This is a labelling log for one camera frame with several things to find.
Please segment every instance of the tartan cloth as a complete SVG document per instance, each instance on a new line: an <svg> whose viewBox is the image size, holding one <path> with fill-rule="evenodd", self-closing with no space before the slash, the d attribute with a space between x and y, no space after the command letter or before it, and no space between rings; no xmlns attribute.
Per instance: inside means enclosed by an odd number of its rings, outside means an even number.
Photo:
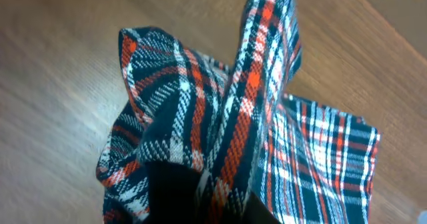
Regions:
<svg viewBox="0 0 427 224"><path fill-rule="evenodd" d="M368 222L379 132L286 92L302 58L294 0L248 0L242 20L232 69L161 29L121 30L129 101L97 164L104 223L147 220L153 162L198 173L197 222L239 221L251 192L281 223Z"/></svg>

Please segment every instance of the woven textile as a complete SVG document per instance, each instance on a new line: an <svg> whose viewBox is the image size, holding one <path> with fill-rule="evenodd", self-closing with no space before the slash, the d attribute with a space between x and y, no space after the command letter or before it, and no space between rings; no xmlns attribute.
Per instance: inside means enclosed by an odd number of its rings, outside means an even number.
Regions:
<svg viewBox="0 0 427 224"><path fill-rule="evenodd" d="M379 132L286 92L302 56L294 0L248 0L242 17L232 69L161 29L121 30L129 102L97 166L105 223L147 220L156 161L199 173L197 222L239 219L251 192L281 223L368 222Z"/></svg>

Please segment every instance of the navy plaid fabric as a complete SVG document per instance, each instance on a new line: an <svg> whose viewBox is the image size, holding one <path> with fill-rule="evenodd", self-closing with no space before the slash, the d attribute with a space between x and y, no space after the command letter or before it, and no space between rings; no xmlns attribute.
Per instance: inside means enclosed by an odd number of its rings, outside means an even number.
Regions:
<svg viewBox="0 0 427 224"><path fill-rule="evenodd" d="M294 0L248 0L242 17L232 70L161 29L121 30L129 102L97 166L105 223L148 219L153 162L198 173L197 222L242 218L250 193L281 223L368 222L379 132L286 92L302 55Z"/></svg>

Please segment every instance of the plaid scarf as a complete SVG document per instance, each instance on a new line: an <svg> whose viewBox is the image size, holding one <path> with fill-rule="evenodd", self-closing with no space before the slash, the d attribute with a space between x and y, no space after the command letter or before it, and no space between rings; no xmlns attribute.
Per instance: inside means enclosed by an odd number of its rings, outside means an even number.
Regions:
<svg viewBox="0 0 427 224"><path fill-rule="evenodd" d="M239 221L251 193L281 223L368 222L379 132L286 92L302 56L294 0L248 0L242 17L232 70L161 29L121 30L129 101L97 165L104 223L153 215L150 163L197 174L197 222Z"/></svg>

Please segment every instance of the wooden table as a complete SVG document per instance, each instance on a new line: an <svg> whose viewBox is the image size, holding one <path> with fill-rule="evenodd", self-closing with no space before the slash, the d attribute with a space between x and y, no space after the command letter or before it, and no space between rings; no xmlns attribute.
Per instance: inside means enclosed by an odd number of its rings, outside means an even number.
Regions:
<svg viewBox="0 0 427 224"><path fill-rule="evenodd" d="M296 1L304 56L289 90L384 132L370 220L414 223L427 209L427 1ZM95 165L127 101L119 28L156 25L232 64L244 3L0 0L2 223L100 223Z"/></svg>

